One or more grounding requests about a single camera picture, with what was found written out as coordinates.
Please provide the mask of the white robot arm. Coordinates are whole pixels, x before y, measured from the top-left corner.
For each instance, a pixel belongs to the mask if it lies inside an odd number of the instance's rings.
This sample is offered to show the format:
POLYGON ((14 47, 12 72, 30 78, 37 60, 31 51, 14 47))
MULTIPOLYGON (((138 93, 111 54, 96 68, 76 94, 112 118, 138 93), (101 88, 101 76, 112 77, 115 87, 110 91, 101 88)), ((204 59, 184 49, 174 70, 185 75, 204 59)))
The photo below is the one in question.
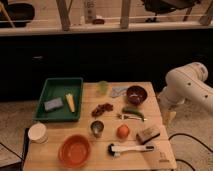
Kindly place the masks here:
POLYGON ((174 68, 166 74, 166 86, 158 94, 165 126, 168 126, 176 116, 175 107, 183 104, 186 99, 213 115, 213 88, 205 84, 207 78, 208 70, 200 62, 174 68))

